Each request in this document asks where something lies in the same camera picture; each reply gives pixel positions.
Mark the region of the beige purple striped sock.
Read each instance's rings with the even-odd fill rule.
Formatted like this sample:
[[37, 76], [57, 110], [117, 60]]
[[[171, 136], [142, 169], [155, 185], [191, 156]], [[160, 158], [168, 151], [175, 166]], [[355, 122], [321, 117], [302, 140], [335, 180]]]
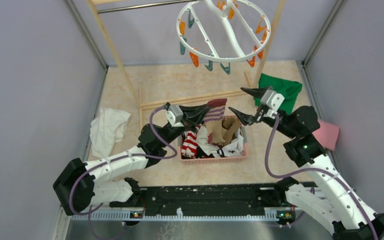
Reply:
[[223, 139], [222, 120], [225, 115], [227, 101], [227, 98], [219, 98], [206, 103], [210, 110], [203, 119], [203, 125], [207, 130], [209, 142], [214, 145], [220, 145], [225, 142]]

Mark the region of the white round clip hanger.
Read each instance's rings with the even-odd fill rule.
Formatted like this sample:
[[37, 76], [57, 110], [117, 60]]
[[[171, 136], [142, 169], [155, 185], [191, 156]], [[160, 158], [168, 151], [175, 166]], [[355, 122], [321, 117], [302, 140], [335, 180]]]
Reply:
[[[199, 0], [187, 3], [178, 13], [176, 18], [176, 36], [180, 44], [180, 54], [185, 55], [193, 52], [200, 60], [211, 60], [213, 63], [234, 63], [246, 62], [252, 56], [255, 59], [268, 47], [269, 40], [272, 38], [273, 25], [266, 13], [256, 4], [249, 0], [220, 0], [214, 3], [212, 0], [204, 0], [203, 4], [209, 12], [215, 15], [220, 21], [221, 29], [225, 31], [229, 47], [233, 51], [233, 56], [222, 56], [221, 51], [216, 49], [216, 45], [209, 36], [201, 19], [199, 18], [195, 6], [200, 3]], [[243, 5], [254, 10], [259, 15], [258, 23], [252, 27], [247, 22], [239, 7]], [[250, 50], [244, 50], [238, 40], [239, 34], [235, 32], [231, 21], [238, 20], [244, 31], [249, 35], [253, 42]], [[208, 47], [209, 53], [205, 53], [192, 46], [187, 40], [187, 29], [197, 27], [198, 34], [202, 36], [203, 43]], [[257, 46], [256, 53], [253, 53], [254, 46]]]

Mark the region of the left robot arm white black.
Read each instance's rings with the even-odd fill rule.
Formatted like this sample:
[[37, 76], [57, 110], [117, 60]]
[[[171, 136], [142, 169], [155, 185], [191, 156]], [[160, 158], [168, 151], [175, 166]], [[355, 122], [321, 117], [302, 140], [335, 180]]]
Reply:
[[52, 185], [65, 214], [91, 214], [104, 203], [112, 202], [136, 206], [141, 198], [138, 182], [115, 178], [174, 158], [178, 152], [171, 143], [184, 132], [196, 131], [211, 109], [208, 103], [183, 106], [167, 102], [151, 112], [138, 144], [98, 160], [71, 160]]

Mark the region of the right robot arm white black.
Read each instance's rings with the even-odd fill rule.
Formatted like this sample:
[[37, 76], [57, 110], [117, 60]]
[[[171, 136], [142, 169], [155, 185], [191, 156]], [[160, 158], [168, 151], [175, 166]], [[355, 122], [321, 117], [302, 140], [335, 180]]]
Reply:
[[289, 138], [283, 144], [297, 170], [269, 175], [278, 179], [273, 200], [279, 206], [294, 205], [321, 224], [334, 240], [380, 240], [384, 237], [384, 213], [367, 205], [350, 187], [314, 136], [320, 128], [314, 107], [303, 105], [291, 113], [281, 110], [284, 96], [272, 87], [243, 88], [258, 98], [253, 115], [232, 112], [245, 126], [265, 123], [272, 128], [269, 140], [280, 132]]

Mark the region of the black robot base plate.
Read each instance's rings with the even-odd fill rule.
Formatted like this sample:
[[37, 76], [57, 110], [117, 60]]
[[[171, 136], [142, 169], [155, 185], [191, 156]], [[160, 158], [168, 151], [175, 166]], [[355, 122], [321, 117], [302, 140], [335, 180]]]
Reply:
[[290, 207], [285, 192], [298, 181], [292, 177], [275, 183], [136, 187], [126, 201], [111, 208], [139, 208], [145, 216], [186, 217], [263, 216], [266, 208]]

